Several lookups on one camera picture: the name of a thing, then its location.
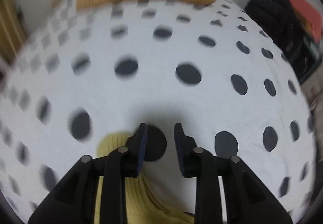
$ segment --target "yellow sweater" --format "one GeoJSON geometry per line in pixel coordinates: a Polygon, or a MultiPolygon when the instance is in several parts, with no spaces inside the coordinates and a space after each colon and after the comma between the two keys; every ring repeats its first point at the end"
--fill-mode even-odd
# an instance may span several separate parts
{"type": "MultiPolygon", "coordinates": [[[[107,135],[99,144],[97,155],[99,157],[108,155],[114,149],[125,145],[130,136],[127,133],[107,135]]],[[[102,183],[103,177],[100,177],[96,195],[94,224],[99,224],[100,220],[102,183]]],[[[142,174],[137,178],[126,178],[125,188],[128,224],[194,223],[193,217],[159,201],[148,188],[142,174]]]]}

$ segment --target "black circle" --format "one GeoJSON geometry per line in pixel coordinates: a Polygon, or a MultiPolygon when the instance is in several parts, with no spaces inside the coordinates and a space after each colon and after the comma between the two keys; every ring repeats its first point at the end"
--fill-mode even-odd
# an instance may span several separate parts
{"type": "Polygon", "coordinates": [[[49,192],[52,191],[58,183],[55,171],[46,165],[43,165],[41,168],[40,179],[43,187],[49,192]]]}
{"type": "Polygon", "coordinates": [[[90,66],[91,60],[88,53],[78,54],[71,63],[71,67],[75,75],[84,73],[90,66]]]}
{"type": "Polygon", "coordinates": [[[244,31],[244,32],[247,32],[248,29],[244,26],[244,25],[238,25],[237,28],[240,30],[240,31],[244,31]]]}
{"type": "Polygon", "coordinates": [[[312,114],[310,114],[307,119],[307,128],[310,133],[312,133],[314,131],[314,119],[313,119],[312,114]]]}
{"type": "Polygon", "coordinates": [[[216,45],[216,41],[213,38],[206,35],[200,35],[198,41],[207,47],[214,47],[216,45]]]}
{"type": "Polygon", "coordinates": [[[292,137],[293,137],[293,141],[296,141],[299,139],[299,126],[298,126],[298,123],[297,121],[292,121],[290,123],[290,132],[292,133],[292,137]]]}
{"type": "Polygon", "coordinates": [[[155,9],[146,9],[142,13],[142,18],[154,18],[156,16],[155,9]]]}
{"type": "Polygon", "coordinates": [[[202,79],[201,73],[198,69],[189,63],[179,64],[175,73],[181,82],[188,85],[197,85],[202,79]]]}
{"type": "Polygon", "coordinates": [[[200,10],[203,10],[205,8],[205,5],[193,5],[192,8],[197,10],[197,11],[200,11],[200,10]]]}
{"type": "Polygon", "coordinates": [[[159,39],[159,40],[166,40],[171,38],[173,34],[173,30],[168,27],[168,26],[158,26],[154,30],[154,38],[159,39]]]}
{"type": "Polygon", "coordinates": [[[46,97],[43,97],[40,101],[39,101],[39,105],[37,108],[37,118],[43,123],[46,124],[49,120],[49,115],[52,109],[52,105],[49,102],[49,100],[46,97]]]}
{"type": "Polygon", "coordinates": [[[78,110],[70,119],[69,131],[73,138],[81,142],[88,139],[92,130],[91,117],[85,110],[78,110]]]}
{"type": "Polygon", "coordinates": [[[117,26],[111,28],[111,38],[121,38],[126,34],[128,34],[128,27],[126,26],[117,26]]]}
{"type": "Polygon", "coordinates": [[[246,55],[250,53],[249,48],[245,46],[241,41],[237,41],[236,46],[241,52],[245,53],[246,55]]]}
{"type": "Polygon", "coordinates": [[[272,59],[273,58],[273,54],[272,52],[270,52],[269,50],[262,48],[261,49],[261,53],[263,54],[264,57],[272,59]]]}
{"type": "Polygon", "coordinates": [[[263,37],[268,38],[268,36],[266,36],[266,34],[264,33],[264,31],[259,31],[259,33],[260,33],[263,37]]]}
{"type": "Polygon", "coordinates": [[[268,126],[265,128],[263,133],[263,144],[265,149],[268,152],[271,152],[274,150],[278,142],[278,136],[274,128],[271,126],[268,126]]]}
{"type": "Polygon", "coordinates": [[[223,26],[221,20],[213,20],[210,22],[210,25],[216,25],[216,26],[220,26],[220,27],[223,26]]]}
{"type": "Polygon", "coordinates": [[[29,162],[29,150],[21,142],[19,142],[18,147],[17,147],[17,159],[24,166],[26,166],[29,162]]]}
{"type": "Polygon", "coordinates": [[[191,21],[191,18],[187,15],[181,14],[177,16],[176,20],[182,23],[189,23],[191,21]]]}
{"type": "Polygon", "coordinates": [[[293,92],[294,95],[297,94],[295,85],[290,79],[288,80],[288,87],[293,92]]]}
{"type": "Polygon", "coordinates": [[[215,135],[214,149],[217,156],[228,159],[237,155],[238,141],[230,132],[221,131],[215,135]]]}
{"type": "Polygon", "coordinates": [[[145,161],[156,161],[164,155],[167,140],[164,133],[156,126],[148,125],[148,138],[145,151],[145,161]]]}
{"type": "Polygon", "coordinates": [[[233,74],[231,76],[231,83],[233,85],[233,88],[240,94],[245,95],[248,91],[248,86],[246,81],[243,79],[242,76],[233,74]]]}
{"type": "Polygon", "coordinates": [[[279,187],[279,197],[283,197],[287,194],[289,189],[289,179],[290,177],[284,177],[280,187],[279,187]]]}
{"type": "Polygon", "coordinates": [[[284,53],[281,53],[280,54],[281,58],[286,61],[288,63],[288,59],[286,58],[286,56],[284,55],[284,53]]]}
{"type": "Polygon", "coordinates": [[[9,182],[10,182],[10,187],[12,191],[16,193],[18,196],[20,196],[20,188],[18,186],[17,181],[13,177],[9,176],[9,182]]]}
{"type": "Polygon", "coordinates": [[[121,59],[114,68],[114,73],[119,77],[129,77],[138,72],[138,61],[134,58],[121,59]]]}
{"type": "Polygon", "coordinates": [[[275,96],[276,95],[276,89],[275,86],[273,84],[273,82],[269,79],[266,79],[264,81],[264,87],[266,88],[267,92],[271,95],[271,96],[275,96]]]}
{"type": "Polygon", "coordinates": [[[302,168],[302,172],[301,172],[301,175],[299,177],[299,181],[303,181],[306,176],[307,176],[307,173],[308,173],[308,162],[306,162],[304,165],[303,165],[303,168],[302,168]]]}
{"type": "Polygon", "coordinates": [[[11,198],[6,198],[6,200],[8,201],[9,205],[13,208],[13,210],[18,211],[16,204],[13,202],[11,198]]]}

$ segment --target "black fabric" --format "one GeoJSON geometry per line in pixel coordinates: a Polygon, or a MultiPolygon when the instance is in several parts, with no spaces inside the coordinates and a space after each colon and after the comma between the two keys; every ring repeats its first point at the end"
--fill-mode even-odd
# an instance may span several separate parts
{"type": "Polygon", "coordinates": [[[304,31],[289,0],[250,0],[245,11],[287,58],[301,44],[304,31]]]}

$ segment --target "black dot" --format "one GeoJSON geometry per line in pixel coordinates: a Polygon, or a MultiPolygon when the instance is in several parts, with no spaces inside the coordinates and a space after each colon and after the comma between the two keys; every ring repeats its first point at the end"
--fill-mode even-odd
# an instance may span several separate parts
{"type": "Polygon", "coordinates": [[[155,126],[148,126],[148,139],[145,151],[145,161],[156,161],[165,153],[167,140],[164,133],[155,126]]]}
{"type": "Polygon", "coordinates": [[[137,6],[148,6],[149,0],[138,0],[137,6]]]}
{"type": "Polygon", "coordinates": [[[156,16],[155,9],[146,9],[142,13],[142,18],[154,18],[156,16]]]}
{"type": "Polygon", "coordinates": [[[280,184],[279,187],[279,197],[283,197],[287,194],[288,189],[289,189],[289,179],[290,177],[284,177],[282,183],[280,184]]]}
{"type": "Polygon", "coordinates": [[[35,73],[41,66],[41,61],[39,55],[36,55],[29,63],[30,70],[35,73]]]}
{"type": "Polygon", "coordinates": [[[5,163],[4,163],[4,160],[2,158],[0,158],[0,170],[5,172],[5,163]]]}
{"type": "Polygon", "coordinates": [[[189,63],[179,64],[176,68],[176,76],[179,81],[188,85],[197,85],[202,79],[198,69],[189,63]]]}
{"type": "Polygon", "coordinates": [[[231,83],[233,85],[233,88],[240,94],[245,95],[248,91],[248,86],[246,81],[243,79],[243,77],[239,75],[232,75],[231,76],[231,83]]]}
{"type": "Polygon", "coordinates": [[[282,57],[282,59],[284,61],[286,61],[288,63],[288,59],[286,58],[286,56],[284,55],[284,53],[281,53],[280,56],[282,57]]]}
{"type": "Polygon", "coordinates": [[[111,38],[121,38],[128,34],[128,27],[126,26],[117,26],[111,28],[111,38]]]}
{"type": "Polygon", "coordinates": [[[128,57],[119,60],[115,65],[114,73],[118,77],[130,77],[138,72],[138,61],[134,58],[128,57]]]}
{"type": "Polygon", "coordinates": [[[9,182],[10,182],[10,187],[12,191],[16,193],[18,196],[20,196],[20,188],[16,180],[13,177],[9,176],[9,182]]]}
{"type": "Polygon", "coordinates": [[[39,101],[38,108],[36,111],[36,116],[41,121],[41,123],[46,124],[48,122],[51,109],[51,103],[46,97],[43,97],[39,101]]]}
{"type": "Polygon", "coordinates": [[[227,16],[228,16],[227,14],[224,14],[222,11],[217,11],[216,13],[217,13],[217,14],[220,14],[220,15],[222,15],[222,16],[224,16],[224,17],[227,17],[227,16]]]}
{"type": "Polygon", "coordinates": [[[167,40],[171,38],[172,34],[173,30],[170,27],[160,25],[155,28],[153,36],[158,40],[167,40]]]}
{"type": "Polygon", "coordinates": [[[21,108],[21,110],[25,112],[29,104],[30,104],[30,95],[26,90],[24,90],[21,94],[18,105],[21,108]]]}
{"type": "Polygon", "coordinates": [[[294,86],[294,83],[289,79],[288,80],[288,87],[289,87],[289,89],[292,91],[292,93],[294,94],[294,95],[296,95],[297,94],[297,92],[296,92],[296,88],[295,88],[295,86],[294,86]]]}
{"type": "Polygon", "coordinates": [[[58,68],[59,64],[60,64],[59,56],[57,54],[52,55],[47,59],[45,63],[47,72],[51,74],[58,68]]]}
{"type": "Polygon", "coordinates": [[[290,123],[290,132],[292,134],[293,137],[293,141],[296,141],[299,139],[299,127],[298,127],[298,123],[296,121],[292,121],[290,123]]]}
{"type": "Polygon", "coordinates": [[[244,25],[238,25],[237,28],[241,31],[247,32],[248,29],[244,25]]]}
{"type": "Polygon", "coordinates": [[[307,128],[310,133],[312,133],[314,131],[314,119],[313,119],[312,114],[310,114],[307,119],[307,128]]]}
{"type": "Polygon", "coordinates": [[[32,201],[30,201],[29,203],[30,203],[30,207],[31,207],[32,211],[35,211],[36,208],[38,207],[38,205],[32,201]]]}
{"type": "Polygon", "coordinates": [[[16,204],[13,202],[13,200],[11,198],[7,198],[7,201],[13,210],[18,211],[16,204]]]}
{"type": "Polygon", "coordinates": [[[9,92],[9,99],[13,105],[16,104],[17,98],[18,98],[18,91],[14,86],[12,86],[9,92]]]}
{"type": "Polygon", "coordinates": [[[221,131],[215,135],[214,149],[217,156],[230,158],[237,155],[238,142],[231,133],[221,131]]]}
{"type": "Polygon", "coordinates": [[[245,53],[246,55],[250,53],[249,48],[246,47],[241,41],[238,41],[236,45],[237,45],[237,48],[239,48],[239,50],[245,53]]]}
{"type": "Polygon", "coordinates": [[[222,24],[222,22],[220,20],[211,21],[210,25],[216,25],[216,26],[220,26],[220,27],[223,26],[223,24],[222,24]]]}
{"type": "Polygon", "coordinates": [[[174,5],[175,4],[175,0],[166,0],[165,5],[174,5]]]}
{"type": "Polygon", "coordinates": [[[269,50],[262,48],[261,49],[261,53],[263,54],[264,57],[272,59],[273,58],[273,54],[272,52],[270,52],[269,50]]]}
{"type": "Polygon", "coordinates": [[[264,87],[266,88],[267,92],[271,95],[271,96],[275,96],[276,95],[276,89],[275,86],[273,84],[273,82],[269,79],[266,79],[264,81],[264,87]]]}
{"type": "Polygon", "coordinates": [[[259,33],[260,33],[263,37],[268,38],[268,36],[266,36],[266,34],[265,34],[263,31],[259,31],[259,33]]]}
{"type": "Polygon", "coordinates": [[[90,136],[91,130],[92,121],[88,112],[81,109],[72,115],[70,119],[69,131],[73,138],[79,142],[87,140],[90,136]]]}
{"type": "Polygon", "coordinates": [[[305,194],[302,206],[308,205],[311,202],[311,199],[312,199],[312,192],[310,191],[305,194]]]}
{"type": "Polygon", "coordinates": [[[207,47],[214,47],[216,45],[216,41],[213,38],[206,35],[200,35],[198,41],[207,47]]]}
{"type": "Polygon", "coordinates": [[[111,18],[114,17],[122,17],[123,16],[123,9],[122,8],[113,8],[111,11],[111,18]]]}
{"type": "Polygon", "coordinates": [[[58,182],[56,172],[46,165],[41,167],[40,179],[43,187],[49,192],[52,191],[58,182]]]}
{"type": "Polygon", "coordinates": [[[197,11],[203,10],[204,7],[205,7],[204,5],[193,5],[193,9],[195,9],[197,11]]]}
{"type": "Polygon", "coordinates": [[[191,21],[191,18],[187,15],[178,15],[176,18],[177,21],[182,23],[189,23],[191,21]]]}
{"type": "Polygon", "coordinates": [[[91,66],[91,60],[87,53],[78,54],[72,61],[71,67],[74,75],[80,75],[91,66]]]}
{"type": "Polygon", "coordinates": [[[303,181],[305,179],[305,177],[307,176],[307,172],[308,172],[308,162],[306,162],[303,165],[302,172],[301,172],[301,175],[299,177],[299,181],[303,181]]]}
{"type": "Polygon", "coordinates": [[[12,132],[9,128],[6,127],[3,133],[3,142],[8,146],[11,147],[12,144],[12,132]]]}
{"type": "Polygon", "coordinates": [[[29,162],[29,150],[28,148],[21,142],[19,142],[17,147],[17,159],[18,161],[26,166],[29,162]]]}
{"type": "Polygon", "coordinates": [[[277,145],[277,142],[278,136],[276,131],[271,126],[266,127],[263,133],[263,144],[265,149],[268,152],[273,151],[277,145]]]}

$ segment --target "white sheet with black dots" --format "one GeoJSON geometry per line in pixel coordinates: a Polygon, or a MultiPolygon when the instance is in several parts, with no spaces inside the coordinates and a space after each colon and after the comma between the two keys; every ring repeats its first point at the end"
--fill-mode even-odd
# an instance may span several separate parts
{"type": "Polygon", "coordinates": [[[214,155],[239,155],[294,223],[303,216],[313,121],[291,66],[248,15],[230,0],[78,13],[75,2],[64,0],[23,46],[0,97],[0,188],[24,222],[104,136],[141,122],[165,148],[143,168],[163,202],[194,212],[195,180],[181,177],[173,140],[181,122],[214,155]]]}

